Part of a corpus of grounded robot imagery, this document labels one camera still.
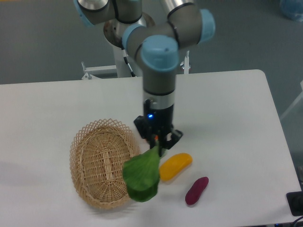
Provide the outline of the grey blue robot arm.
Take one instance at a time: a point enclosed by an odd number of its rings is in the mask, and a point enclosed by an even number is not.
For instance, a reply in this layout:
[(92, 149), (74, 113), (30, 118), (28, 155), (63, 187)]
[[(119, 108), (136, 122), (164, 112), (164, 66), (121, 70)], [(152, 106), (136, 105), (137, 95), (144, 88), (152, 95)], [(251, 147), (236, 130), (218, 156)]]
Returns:
[(182, 137), (173, 126), (176, 73), (180, 49), (210, 40), (215, 19), (192, 0), (164, 0), (167, 21), (148, 26), (139, 0), (76, 0), (74, 6), (87, 26), (116, 21), (116, 40), (143, 73), (143, 115), (135, 120), (140, 136), (162, 156)]

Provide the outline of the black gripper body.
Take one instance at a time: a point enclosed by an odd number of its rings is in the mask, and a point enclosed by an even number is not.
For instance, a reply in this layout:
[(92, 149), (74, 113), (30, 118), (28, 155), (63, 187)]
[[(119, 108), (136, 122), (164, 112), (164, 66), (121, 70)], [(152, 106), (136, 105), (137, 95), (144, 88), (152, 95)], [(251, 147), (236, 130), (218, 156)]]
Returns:
[(154, 109), (153, 102), (146, 99), (143, 103), (143, 117), (147, 130), (147, 135), (152, 134), (160, 137), (166, 137), (171, 133), (174, 105), (165, 109)]

